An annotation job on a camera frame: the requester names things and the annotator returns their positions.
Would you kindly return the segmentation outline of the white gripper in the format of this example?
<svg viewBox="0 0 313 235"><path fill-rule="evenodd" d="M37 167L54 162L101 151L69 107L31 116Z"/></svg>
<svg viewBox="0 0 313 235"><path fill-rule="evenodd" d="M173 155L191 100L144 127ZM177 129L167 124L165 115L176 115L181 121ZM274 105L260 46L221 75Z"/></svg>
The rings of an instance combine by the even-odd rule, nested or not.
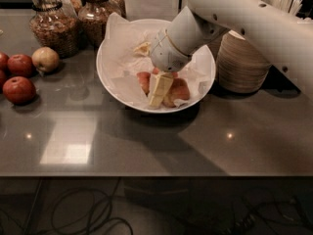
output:
<svg viewBox="0 0 313 235"><path fill-rule="evenodd" d="M158 108L173 83L172 72L180 71L192 60L192 57L176 48L165 28L156 34L152 44L149 41L143 42L133 52L143 57L150 55L153 65L161 70L158 74L151 75L148 95L149 106Z"/></svg>

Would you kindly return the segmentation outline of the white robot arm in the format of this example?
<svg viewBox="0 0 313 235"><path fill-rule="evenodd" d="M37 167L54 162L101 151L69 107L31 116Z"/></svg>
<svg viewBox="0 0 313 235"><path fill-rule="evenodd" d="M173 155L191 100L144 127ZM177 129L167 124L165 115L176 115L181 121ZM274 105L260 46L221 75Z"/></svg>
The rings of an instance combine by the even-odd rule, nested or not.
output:
<svg viewBox="0 0 313 235"><path fill-rule="evenodd" d="M149 105L157 108L203 45L233 30L307 97L313 96L313 23L261 0L187 0L187 6L153 38L150 58L160 74Z"/></svg>

